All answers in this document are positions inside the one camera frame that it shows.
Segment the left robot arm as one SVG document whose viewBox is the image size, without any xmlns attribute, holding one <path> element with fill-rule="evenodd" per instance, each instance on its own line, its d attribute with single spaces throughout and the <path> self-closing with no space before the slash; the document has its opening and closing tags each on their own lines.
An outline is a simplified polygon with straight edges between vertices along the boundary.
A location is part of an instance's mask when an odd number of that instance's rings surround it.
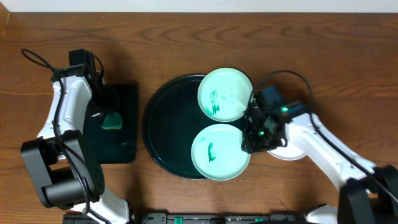
<svg viewBox="0 0 398 224">
<path fill-rule="evenodd" d="M 106 188 L 95 150 L 85 142 L 85 119 L 111 114 L 116 92 L 104 84 L 100 59 L 85 49 L 69 53 L 69 66 L 55 68 L 37 53 L 22 55 L 52 72 L 53 99 L 47 120 L 21 156 L 42 205 L 87 215 L 98 223 L 129 223 L 128 203 Z"/>
</svg>

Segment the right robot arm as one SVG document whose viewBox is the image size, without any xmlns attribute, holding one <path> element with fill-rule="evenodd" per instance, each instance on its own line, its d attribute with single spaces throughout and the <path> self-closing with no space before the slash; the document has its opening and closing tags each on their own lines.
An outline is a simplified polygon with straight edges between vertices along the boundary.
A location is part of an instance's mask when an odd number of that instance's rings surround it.
<svg viewBox="0 0 398 224">
<path fill-rule="evenodd" d="M 339 191 L 338 206 L 320 205 L 301 223 L 397 223 L 397 168 L 378 167 L 333 135 L 300 101 L 273 86 L 252 93 L 244 112 L 242 150 L 278 159 L 309 157 Z"/>
</svg>

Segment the mint green plate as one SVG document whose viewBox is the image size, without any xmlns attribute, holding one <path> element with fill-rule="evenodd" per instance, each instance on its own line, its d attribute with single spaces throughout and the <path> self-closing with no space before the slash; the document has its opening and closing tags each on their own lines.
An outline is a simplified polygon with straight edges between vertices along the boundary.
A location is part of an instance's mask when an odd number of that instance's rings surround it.
<svg viewBox="0 0 398 224">
<path fill-rule="evenodd" d="M 208 126 L 193 140 L 193 165 L 208 179 L 233 179 L 246 169 L 251 158 L 241 149 L 242 141 L 242 131 L 230 124 Z"/>
<path fill-rule="evenodd" d="M 227 123 L 243 116 L 252 91 L 252 83 L 243 72 L 218 68 L 200 82 L 197 100 L 207 117 Z"/>
</svg>

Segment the green scouring sponge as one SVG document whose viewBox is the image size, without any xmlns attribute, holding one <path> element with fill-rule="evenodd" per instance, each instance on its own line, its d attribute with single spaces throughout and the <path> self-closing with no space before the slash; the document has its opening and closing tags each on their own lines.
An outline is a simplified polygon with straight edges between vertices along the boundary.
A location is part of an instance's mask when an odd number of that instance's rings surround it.
<svg viewBox="0 0 398 224">
<path fill-rule="evenodd" d="M 118 112 L 112 112 L 105 116 L 105 119 L 101 125 L 103 129 L 121 129 L 123 126 L 123 119 Z"/>
</svg>

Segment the white plate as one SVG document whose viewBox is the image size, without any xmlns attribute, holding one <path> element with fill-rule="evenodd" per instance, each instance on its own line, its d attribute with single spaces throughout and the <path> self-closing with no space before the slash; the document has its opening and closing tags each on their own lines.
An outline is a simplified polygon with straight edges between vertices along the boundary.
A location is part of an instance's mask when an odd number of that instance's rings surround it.
<svg viewBox="0 0 398 224">
<path fill-rule="evenodd" d="M 268 153 L 284 161 L 296 161 L 306 156 L 306 153 L 290 142 L 286 147 L 277 147 L 276 149 L 268 151 Z"/>
</svg>

